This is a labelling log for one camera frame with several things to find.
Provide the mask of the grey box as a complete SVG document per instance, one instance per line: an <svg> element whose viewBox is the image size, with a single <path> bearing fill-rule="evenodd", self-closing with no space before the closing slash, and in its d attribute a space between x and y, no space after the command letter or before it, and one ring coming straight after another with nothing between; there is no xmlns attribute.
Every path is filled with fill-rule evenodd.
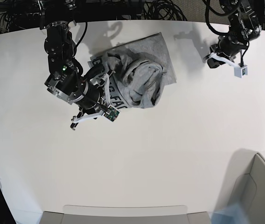
<svg viewBox="0 0 265 224"><path fill-rule="evenodd" d="M265 224L265 159L256 154L248 174L241 179L235 202L236 224Z"/></svg>
<svg viewBox="0 0 265 224"><path fill-rule="evenodd" d="M207 212L188 213L185 205L158 207L94 207L65 205L63 212L45 211L41 224L210 224Z"/></svg>

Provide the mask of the grey box at right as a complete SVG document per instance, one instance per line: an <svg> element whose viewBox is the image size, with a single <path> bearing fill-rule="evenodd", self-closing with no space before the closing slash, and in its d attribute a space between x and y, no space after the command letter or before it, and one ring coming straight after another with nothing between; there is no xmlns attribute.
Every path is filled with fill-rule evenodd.
<svg viewBox="0 0 265 224"><path fill-rule="evenodd" d="M248 174L241 179L235 202L236 224L265 224L265 159L256 154Z"/></svg>

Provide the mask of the grey box at bottom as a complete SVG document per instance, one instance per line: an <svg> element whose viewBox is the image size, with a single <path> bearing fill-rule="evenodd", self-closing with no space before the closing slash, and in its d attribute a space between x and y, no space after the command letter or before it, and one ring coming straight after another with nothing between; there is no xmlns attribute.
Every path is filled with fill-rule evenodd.
<svg viewBox="0 0 265 224"><path fill-rule="evenodd" d="M63 212L45 211L41 224L210 224L207 212L188 213L185 205L158 207L94 207L65 205Z"/></svg>

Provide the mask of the blue translucent object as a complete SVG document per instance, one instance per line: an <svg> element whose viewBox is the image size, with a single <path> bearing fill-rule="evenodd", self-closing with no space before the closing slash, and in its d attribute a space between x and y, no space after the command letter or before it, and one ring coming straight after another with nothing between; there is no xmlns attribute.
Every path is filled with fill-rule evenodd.
<svg viewBox="0 0 265 224"><path fill-rule="evenodd" d="M225 207L210 214L212 224L249 224L245 210L239 203Z"/></svg>

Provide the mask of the grey T-shirt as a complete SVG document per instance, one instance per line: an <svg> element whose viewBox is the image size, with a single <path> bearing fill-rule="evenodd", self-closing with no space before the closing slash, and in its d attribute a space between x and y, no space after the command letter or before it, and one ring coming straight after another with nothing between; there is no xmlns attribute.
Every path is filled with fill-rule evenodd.
<svg viewBox="0 0 265 224"><path fill-rule="evenodd" d="M90 58L89 67L103 65L100 79L108 71L110 99L115 108L155 107L166 85L176 83L176 75L161 33L102 51Z"/></svg>

